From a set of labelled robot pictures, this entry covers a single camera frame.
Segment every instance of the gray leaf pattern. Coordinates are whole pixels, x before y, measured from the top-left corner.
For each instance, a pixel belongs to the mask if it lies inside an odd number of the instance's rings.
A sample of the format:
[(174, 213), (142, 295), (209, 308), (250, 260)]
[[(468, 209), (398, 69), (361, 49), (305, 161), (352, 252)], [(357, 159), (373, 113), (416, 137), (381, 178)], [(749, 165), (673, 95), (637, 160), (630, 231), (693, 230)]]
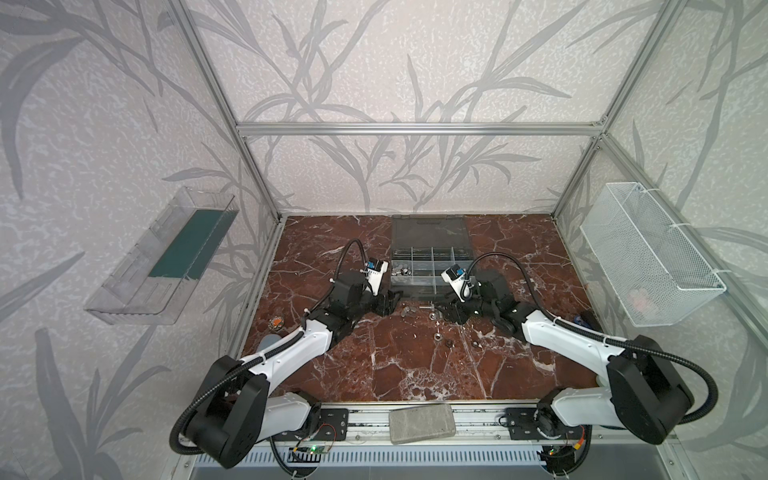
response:
[(40, 292), (45, 290), (48, 285), (56, 281), (57, 278), (69, 270), (72, 265), (75, 265), (84, 255), (85, 252), (77, 253), (47, 272), (28, 280), (10, 292), (0, 296), (0, 323), (10, 317), (13, 312), (22, 308), (34, 299)]
[(19, 199), (24, 198), (22, 160), (16, 147), (16, 126), (22, 105), (35, 83), (56, 62), (66, 57), (82, 38), (50, 41), (35, 45), (16, 55), (0, 74), (0, 122), (5, 158), (11, 169), (13, 187)]
[(118, 431), (103, 442), (101, 437), (110, 419), (120, 404), (142, 383), (152, 376), (162, 372), (170, 372), (164, 366), (155, 366), (137, 375), (127, 386), (125, 382), (136, 364), (141, 360), (147, 344), (157, 327), (150, 326), (138, 340), (133, 349), (126, 355), (109, 382), (101, 401), (98, 399), (98, 387), (101, 382), (99, 371), (96, 369), (91, 390), (88, 393), (88, 408), (86, 410), (86, 427), (83, 429), (72, 410), (64, 384), (56, 366), (51, 338), (46, 329), (35, 333), (37, 354), (35, 371), (37, 377), (38, 396), (40, 403), (48, 416), (48, 431), (51, 435), (53, 449), (61, 462), (61, 471), (57, 477), (121, 479), (122, 474), (118, 464), (106, 452), (99, 448), (106, 443), (116, 442), (140, 429), (129, 428)]
[(645, 2), (636, 7), (627, 8), (626, 10), (618, 12), (616, 15), (611, 16), (605, 21), (594, 26), (589, 31), (585, 32), (581, 37), (573, 40), (570, 43), (569, 47), (571, 47), (572, 45), (576, 45), (580, 41), (590, 38), (592, 35), (599, 32), (600, 30), (603, 30), (604, 28), (608, 28), (613, 24), (617, 24), (619, 22), (622, 22), (623, 20), (626, 20), (626, 22), (620, 25), (614, 31), (614, 33), (612, 33), (611, 36), (608, 37), (606, 41), (598, 45), (598, 47), (594, 50), (594, 53), (598, 53), (600, 50), (608, 46), (611, 42), (619, 38), (619, 36), (621, 36), (622, 33), (624, 33), (633, 25), (643, 21), (646, 18), (655, 16), (659, 12), (659, 9), (661, 8), (662, 3), (663, 3), (662, 0), (650, 0), (649, 2)]
[[(750, 408), (757, 399), (756, 408)], [(738, 448), (768, 458), (768, 448), (755, 448), (737, 442), (764, 429), (768, 425), (768, 409), (760, 408), (768, 400), (768, 360), (765, 352), (755, 339), (746, 345), (736, 378), (733, 381), (728, 401), (728, 410), (720, 424), (709, 435), (685, 442), (685, 448), (694, 452), (705, 452), (721, 445)]]
[[(432, 102), (426, 109), (424, 93), (419, 81), (419, 66), (414, 62), (411, 55), (406, 55), (404, 64), (413, 92), (413, 114), (417, 121), (434, 119), (444, 122), (470, 122), (472, 121), (472, 113), (483, 96), (488, 92), (499, 90), (525, 90), (556, 98), (571, 97), (569, 93), (554, 85), (545, 84), (536, 78), (514, 76), (512, 73), (541, 46), (556, 36), (582, 10), (585, 2), (565, 12), (525, 43), (513, 49), (510, 54), (499, 58), (505, 47), (508, 30), (520, 4), (521, 0), (517, 0), (510, 5), (496, 42), (488, 52), (485, 70), (480, 78), (460, 87), (448, 99)], [(273, 20), (280, 28), (286, 56), (296, 66), (293, 75), (278, 67), (278, 62), (264, 51), (257, 41), (257, 34), (250, 26), (248, 18), (237, 2), (226, 5), (211, 2), (210, 6), (216, 11), (217, 18), (211, 18), (202, 12), (194, 12), (197, 26), (257, 55), (259, 61), (265, 62), (285, 86), (284, 92), (272, 94), (254, 104), (245, 115), (247, 121), (258, 121), (260, 115), (273, 109), (280, 109), (281, 112), (284, 112), (283, 121), (323, 121), (324, 111), (342, 113), (351, 121), (374, 121), (368, 114), (357, 108), (350, 105), (329, 103), (326, 99), (333, 89), (335, 72), (344, 65), (349, 54), (358, 46), (371, 22), (385, 8), (389, 8), (389, 0), (378, 0), (368, 8), (359, 20), (354, 32), (347, 39), (342, 51), (333, 60), (330, 60), (325, 52), (323, 39), (330, 31), (348, 22), (327, 21), (327, 4), (324, 0), (315, 3), (309, 31), (303, 34), (291, 31), (281, 18), (273, 15)], [(318, 59), (323, 67), (321, 69), (309, 68)], [(526, 108), (526, 105), (519, 106), (504, 121), (515, 121), (525, 112)], [(396, 113), (392, 113), (392, 119), (399, 121)], [(394, 174), (388, 180), (378, 181), (377, 186), (383, 188), (391, 184), (398, 187), (412, 200), (412, 209), (416, 212), (438, 195), (452, 192), (461, 186), (470, 171), (477, 184), (482, 182), (482, 175), (490, 174), (490, 172), (501, 174), (509, 182), (513, 173), (508, 164), (541, 160), (539, 157), (502, 151), (498, 146), (491, 145), (494, 139), (495, 137), (492, 136), (480, 138), (457, 136), (437, 139), (431, 136), (405, 136), (403, 141), (406, 144), (406, 149), (400, 158), (395, 151), (388, 151), (388, 144), (392, 141), (391, 137), (378, 137), (371, 151), (362, 149), (356, 142), (353, 142), (354, 146), (352, 147), (346, 144), (345, 139), (341, 137), (310, 137), (306, 141), (318, 149), (318, 154), (325, 155), (329, 164), (354, 180), (359, 188), (365, 212), (371, 210), (372, 185), (369, 182), (372, 175), (377, 171), (380, 161), (384, 157), (394, 161), (399, 165)], [(269, 142), (270, 148), (266, 154), (268, 158), (265, 158), (263, 162), (265, 164), (263, 172), (268, 181), (270, 178), (269, 166), (273, 161), (273, 152), (280, 142), (280, 138), (276, 137)], [(430, 154), (438, 155), (441, 170), (430, 177), (425, 177), (414, 169), (420, 167)], [(279, 198), (288, 198), (290, 195), (281, 194), (273, 184), (270, 184), (270, 190), (274, 191), (276, 197)], [(291, 209), (300, 210), (301, 208), (292, 206)]]

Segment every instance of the aluminum extrusion bar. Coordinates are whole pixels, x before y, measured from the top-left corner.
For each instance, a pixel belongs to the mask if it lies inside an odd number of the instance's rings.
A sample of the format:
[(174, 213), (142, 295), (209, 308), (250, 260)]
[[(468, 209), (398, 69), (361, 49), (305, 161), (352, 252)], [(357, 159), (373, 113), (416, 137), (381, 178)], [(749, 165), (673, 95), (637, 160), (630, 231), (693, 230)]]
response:
[(592, 123), (241, 123), (243, 136), (265, 135), (572, 135), (601, 132)]
[(221, 117), (224, 120), (225, 127), (232, 138), (233, 145), (240, 154), (240, 158), (243, 160), (246, 166), (248, 174), (253, 178), (259, 193), (262, 195), (266, 205), (270, 209), (270, 214), (277, 222), (280, 219), (280, 212), (277, 209), (275, 200), (272, 198), (269, 189), (266, 186), (256, 161), (253, 159), (253, 155), (250, 153), (250, 149), (245, 143), (245, 140), (237, 133), (237, 122), (232, 114), (227, 98), (224, 96), (224, 91), (219, 83), (216, 74), (214, 73), (213, 66), (207, 57), (203, 42), (200, 40), (200, 36), (194, 26), (194, 20), (192, 14), (187, 8), (184, 0), (165, 0), (170, 9), (171, 16), (174, 19), (174, 23), (179, 27), (181, 37), (187, 44), (187, 47), (192, 54), (192, 60), (194, 61), (197, 69), (200, 70), (200, 74), (205, 80), (206, 86), (214, 98), (214, 103), (217, 106)]

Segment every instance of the marble table surface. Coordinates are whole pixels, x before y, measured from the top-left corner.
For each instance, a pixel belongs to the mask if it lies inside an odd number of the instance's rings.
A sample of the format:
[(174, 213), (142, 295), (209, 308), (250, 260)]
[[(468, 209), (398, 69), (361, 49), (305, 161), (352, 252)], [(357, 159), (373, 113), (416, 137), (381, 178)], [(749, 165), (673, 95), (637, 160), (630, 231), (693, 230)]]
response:
[[(467, 216), (466, 223), (475, 255), (499, 250), (517, 257), (550, 311), (572, 319), (589, 308), (548, 215), (477, 215)], [(362, 240), (369, 257), (387, 259), (391, 235), (392, 221), (384, 216), (290, 217), (243, 354), (255, 351), (274, 316), (285, 321), (279, 334), (296, 328), (302, 311), (327, 290), (348, 239)], [(359, 260), (355, 247), (350, 252), (347, 266)], [(513, 264), (493, 257), (482, 262), (478, 268), (502, 271), (515, 297), (531, 301)], [(486, 319), (458, 326), (430, 320), (429, 310), (418, 305), (405, 301), (391, 316), (367, 315), (351, 335), (296, 371), (276, 393), (303, 390), (324, 402), (537, 399), (555, 386), (596, 386), (589, 370), (551, 350), (505, 338)], [(405, 306), (415, 312), (402, 316)]]

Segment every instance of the black cable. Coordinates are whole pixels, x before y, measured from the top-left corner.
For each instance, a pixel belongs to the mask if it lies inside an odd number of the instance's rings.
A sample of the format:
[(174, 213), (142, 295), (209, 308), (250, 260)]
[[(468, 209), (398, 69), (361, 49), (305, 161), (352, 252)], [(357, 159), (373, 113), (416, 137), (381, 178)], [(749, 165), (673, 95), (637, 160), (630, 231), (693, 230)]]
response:
[(299, 331), (299, 333), (296, 334), (296, 336), (294, 336), (288, 342), (285, 342), (283, 345), (279, 345), (274, 349), (271, 349), (269, 352), (265, 353), (264, 358), (258, 356), (255, 359), (250, 360), (249, 362), (245, 362), (244, 364), (238, 366), (231, 372), (227, 373), (227, 375), (224, 376), (224, 378), (222, 378), (216, 385), (210, 387), (206, 392), (200, 394), (181, 413), (181, 415), (179, 415), (179, 418), (176, 420), (176, 423), (174, 423), (174, 426), (170, 429), (170, 435), (168, 437), (168, 444), (170, 445), (170, 449), (178, 453), (179, 455), (199, 455), (199, 454), (205, 453), (203, 449), (199, 449), (198, 447), (187, 447), (185, 445), (181, 445), (181, 442), (179, 442), (179, 434), (181, 434), (182, 431), (185, 431), (187, 429), (187, 425), (189, 425), (189, 422), (192, 419), (192, 416), (197, 411), (197, 407), (199, 407), (203, 402), (205, 402), (205, 400), (208, 397), (218, 392), (219, 389), (221, 389), (227, 383), (237, 378), (240, 374), (264, 362), (265, 360), (271, 359), (278, 353), (281, 353), (286, 349), (290, 348), (296, 342), (298, 342), (299, 339), (301, 339), (301, 337), (303, 336), (304, 336), (304, 331)]
[(565, 477), (573, 473), (576, 468), (581, 467), (581, 464), (584, 463), (584, 460), (587, 459), (587, 454), (589, 453), (589, 445), (592, 443), (592, 425), (585, 425), (584, 426), (584, 446), (582, 447), (584, 450), (581, 451), (581, 455), (576, 459), (576, 463), (574, 463), (574, 466), (570, 467), (568, 470), (566, 470), (562, 475), (559, 475), (557, 472), (554, 472), (554, 474), (558, 477)]
[(344, 257), (346, 257), (346, 252), (349, 250), (349, 248), (352, 246), (353, 243), (357, 243), (357, 247), (360, 250), (360, 258), (362, 258), (363, 264), (366, 262), (366, 249), (362, 247), (362, 242), (359, 238), (353, 238), (347, 244), (344, 246), (343, 250), (341, 251), (341, 257), (339, 258), (339, 262), (336, 265), (336, 271), (333, 273), (333, 279), (339, 278), (339, 273), (341, 273), (341, 265), (344, 263)]
[(295, 467), (291, 469), (283, 460), (283, 457), (280, 456), (280, 453), (277, 451), (277, 445), (275, 445), (275, 438), (270, 437), (270, 447), (272, 449), (272, 455), (275, 457), (275, 461), (280, 466), (280, 468), (283, 470), (283, 472), (287, 473), (291, 476), (291, 478), (306, 478), (310, 475), (312, 475), (315, 470), (317, 470), (317, 467)]
[[(359, 250), (360, 250), (360, 257), (362, 258), (362, 262), (363, 262), (363, 264), (365, 264), (365, 262), (366, 262), (366, 251), (365, 251), (365, 249), (362, 247), (362, 242), (360, 241), (360, 239), (359, 239), (359, 238), (353, 238), (353, 239), (351, 239), (349, 242), (347, 242), (347, 244), (346, 244), (346, 245), (344, 246), (344, 248), (342, 249), (342, 252), (341, 252), (341, 257), (339, 257), (339, 262), (336, 264), (336, 269), (333, 271), (333, 279), (334, 279), (334, 280), (336, 280), (337, 278), (339, 278), (339, 273), (341, 272), (341, 266), (342, 266), (342, 263), (344, 263), (344, 257), (346, 257), (346, 253), (347, 253), (347, 251), (349, 251), (349, 248), (352, 246), (352, 244), (353, 244), (353, 243), (357, 243), (357, 247), (358, 247), (358, 248), (359, 248)], [(325, 301), (328, 299), (328, 297), (330, 296), (330, 294), (331, 294), (331, 291), (332, 291), (332, 290), (333, 290), (333, 285), (331, 284), (331, 286), (328, 288), (328, 291), (326, 291), (326, 292), (323, 294), (323, 296), (322, 296), (322, 297), (320, 297), (320, 300), (317, 300), (317, 302), (316, 302), (316, 303), (315, 303), (315, 305), (314, 305), (314, 306), (313, 306), (313, 307), (310, 309), (310, 311), (312, 311), (312, 310), (314, 310), (315, 308), (317, 308), (318, 306), (322, 305), (322, 304), (323, 304), (323, 302), (325, 302)]]
[(538, 293), (536, 292), (535, 287), (533, 286), (533, 282), (531, 282), (531, 277), (528, 275), (528, 271), (526, 271), (525, 267), (520, 263), (520, 261), (516, 258), (514, 258), (512, 255), (508, 255), (503, 252), (488, 252), (482, 254), (480, 257), (477, 257), (474, 262), (472, 262), (472, 265), (469, 266), (469, 269), (467, 270), (467, 277), (469, 278), (469, 274), (472, 272), (472, 269), (475, 268), (475, 264), (477, 264), (478, 261), (491, 256), (497, 256), (497, 257), (504, 257), (506, 259), (511, 260), (515, 263), (515, 265), (520, 269), (520, 272), (523, 274), (523, 278), (525, 279), (525, 284), (528, 285), (528, 291), (531, 292), (531, 297), (533, 298), (534, 303), (538, 307), (538, 309), (547, 317), (549, 318), (555, 325), (559, 325), (566, 330), (569, 330), (573, 333), (577, 333), (579, 335), (585, 336), (589, 339), (596, 340), (601, 343), (606, 343), (607, 345), (617, 346), (619, 348), (627, 349), (632, 352), (636, 353), (644, 353), (646, 355), (655, 356), (657, 358), (669, 360), (670, 362), (675, 362), (678, 365), (682, 365), (685, 368), (692, 370), (694, 373), (696, 373), (701, 379), (704, 381), (704, 383), (707, 384), (707, 399), (704, 400), (704, 403), (696, 410), (694, 410), (691, 413), (686, 414), (680, 421), (679, 424), (682, 425), (684, 423), (693, 422), (695, 420), (698, 420), (702, 417), (704, 417), (707, 413), (711, 412), (712, 409), (717, 404), (717, 399), (720, 396), (718, 390), (717, 390), (717, 384), (715, 383), (714, 378), (712, 378), (712, 375), (708, 373), (705, 369), (698, 366), (696, 363), (691, 362), (688, 359), (684, 359), (683, 357), (679, 357), (677, 355), (673, 355), (671, 353), (667, 352), (661, 352), (659, 350), (655, 349), (649, 349), (644, 346), (635, 345), (630, 340), (618, 340), (611, 338), (609, 336), (603, 335), (602, 333), (597, 333), (592, 330), (583, 329), (580, 326), (576, 326), (571, 322), (566, 322), (565, 320), (555, 318), (551, 313), (547, 311), (547, 309), (544, 308), (544, 306), (541, 304), (541, 298), (538, 296)]
[[(366, 251), (362, 246), (362, 242), (357, 238), (350, 240), (347, 243), (347, 245), (344, 246), (341, 257), (339, 258), (339, 262), (336, 265), (336, 271), (333, 274), (334, 280), (338, 278), (342, 263), (344, 263), (344, 257), (346, 257), (346, 253), (353, 243), (356, 243), (357, 247), (360, 250), (360, 256), (362, 257), (362, 262), (363, 263), (366, 262)], [(333, 285), (328, 289), (325, 295), (323, 295), (323, 297), (320, 300), (318, 300), (317, 303), (315, 303), (315, 306), (312, 308), (312, 310), (317, 308), (321, 303), (323, 303), (328, 298), (328, 296), (331, 293), (331, 290), (333, 290)], [(296, 342), (298, 342), (299, 339), (303, 336), (304, 336), (304, 332), (299, 332), (289, 342), (284, 343), (283, 345), (280, 345), (270, 350), (266, 354), (264, 354), (265, 358), (262, 358), (259, 356), (253, 360), (250, 360), (249, 362), (246, 362), (238, 366), (237, 368), (229, 372), (226, 376), (224, 376), (224, 378), (222, 378), (216, 385), (212, 386), (206, 392), (200, 394), (196, 399), (194, 399), (192, 403), (181, 413), (181, 415), (179, 415), (179, 418), (174, 423), (174, 426), (170, 429), (170, 435), (168, 436), (168, 444), (170, 445), (170, 449), (178, 453), (179, 455), (200, 455), (202, 453), (205, 453), (202, 449), (199, 449), (198, 447), (188, 447), (188, 446), (182, 445), (181, 442), (179, 442), (179, 435), (181, 434), (182, 431), (185, 431), (187, 429), (187, 426), (189, 425), (189, 422), (192, 419), (192, 416), (197, 411), (197, 407), (199, 407), (208, 397), (212, 396), (214, 393), (219, 391), (219, 389), (221, 389), (227, 383), (237, 378), (243, 372), (246, 372), (248, 369), (251, 369), (252, 367), (264, 362), (265, 360), (272, 358), (278, 353), (285, 351), (286, 349), (293, 346)]]

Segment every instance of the ventilation grille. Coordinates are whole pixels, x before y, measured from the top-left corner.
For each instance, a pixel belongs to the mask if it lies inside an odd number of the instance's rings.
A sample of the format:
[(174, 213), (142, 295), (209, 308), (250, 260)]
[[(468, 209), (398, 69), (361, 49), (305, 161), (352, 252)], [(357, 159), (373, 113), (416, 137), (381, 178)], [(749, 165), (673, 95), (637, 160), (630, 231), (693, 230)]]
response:
[[(283, 460), (292, 466), (311, 466), (293, 464), (289, 461), (289, 447), (278, 447)], [(335, 467), (386, 467), (386, 466), (440, 466), (440, 465), (543, 465), (538, 453), (541, 446), (536, 445), (451, 445), (451, 446), (391, 446), (370, 447), (337, 446), (324, 455), (301, 455), (302, 460), (319, 461), (322, 465)], [(274, 457), (269, 447), (253, 447), (238, 467), (274, 467)], [(208, 455), (201, 455), (196, 467), (217, 467), (219, 464)]]

